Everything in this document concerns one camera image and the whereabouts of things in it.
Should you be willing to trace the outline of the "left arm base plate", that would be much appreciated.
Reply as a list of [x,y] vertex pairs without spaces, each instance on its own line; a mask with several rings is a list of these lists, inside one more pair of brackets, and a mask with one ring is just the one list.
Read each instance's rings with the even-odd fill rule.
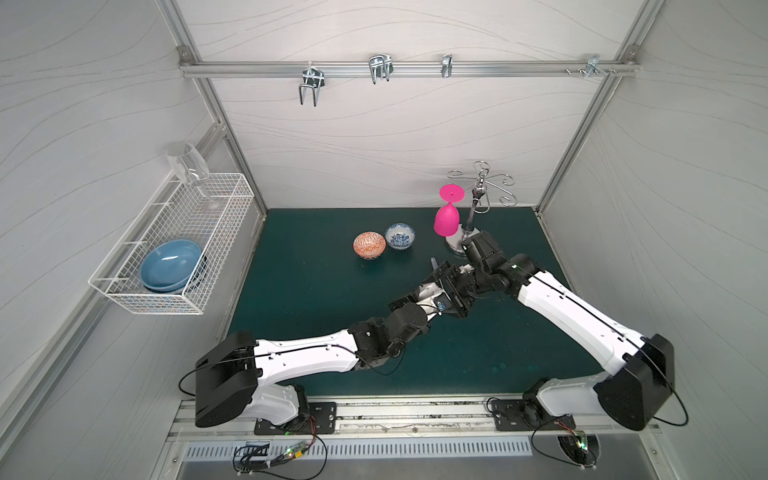
[[258,419],[253,433],[256,436],[283,434],[332,434],[336,430],[337,403],[310,402],[300,407],[298,415],[287,423],[274,425],[266,420]]

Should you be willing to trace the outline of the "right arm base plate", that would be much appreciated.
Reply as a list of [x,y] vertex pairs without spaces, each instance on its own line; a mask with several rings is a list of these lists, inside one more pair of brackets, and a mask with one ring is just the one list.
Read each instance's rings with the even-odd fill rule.
[[533,400],[490,397],[484,407],[500,432],[576,430],[571,415],[552,416]]

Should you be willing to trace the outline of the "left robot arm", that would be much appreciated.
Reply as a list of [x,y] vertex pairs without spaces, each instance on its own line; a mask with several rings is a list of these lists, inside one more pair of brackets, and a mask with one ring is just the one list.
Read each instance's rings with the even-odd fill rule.
[[308,415],[306,394],[285,381],[321,373],[378,373],[451,307],[446,290],[428,283],[388,317],[373,317],[325,336],[270,341],[239,332],[195,363],[195,426],[218,426],[246,411],[276,426],[301,423]]

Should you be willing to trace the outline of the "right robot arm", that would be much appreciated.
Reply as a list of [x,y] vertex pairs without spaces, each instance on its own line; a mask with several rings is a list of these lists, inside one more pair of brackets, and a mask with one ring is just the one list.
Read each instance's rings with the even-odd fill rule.
[[486,292],[503,293],[537,312],[581,346],[602,371],[571,379],[544,378],[525,392],[523,412],[540,426],[568,415],[606,415],[620,426],[643,430],[675,395],[674,347],[611,319],[564,286],[529,256],[507,257],[481,231],[461,244],[467,261],[434,267],[431,280],[447,294],[439,312],[464,318]]

